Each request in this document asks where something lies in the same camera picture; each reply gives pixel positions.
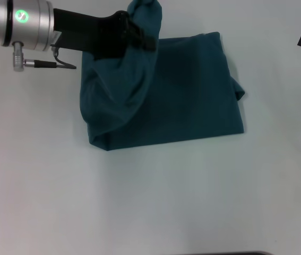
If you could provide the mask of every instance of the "folded fabric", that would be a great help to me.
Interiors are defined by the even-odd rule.
[[[157,0],[135,0],[128,11],[158,40]],[[104,150],[243,133],[243,94],[217,32],[159,40],[155,53],[130,47],[122,59],[83,53],[81,113],[90,143]]]

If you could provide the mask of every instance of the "white table surface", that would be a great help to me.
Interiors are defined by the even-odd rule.
[[[52,2],[94,16],[128,5]],[[0,47],[0,255],[301,254],[301,1],[161,4],[161,38],[222,34],[246,133],[101,151],[79,110],[81,68],[14,73]]]

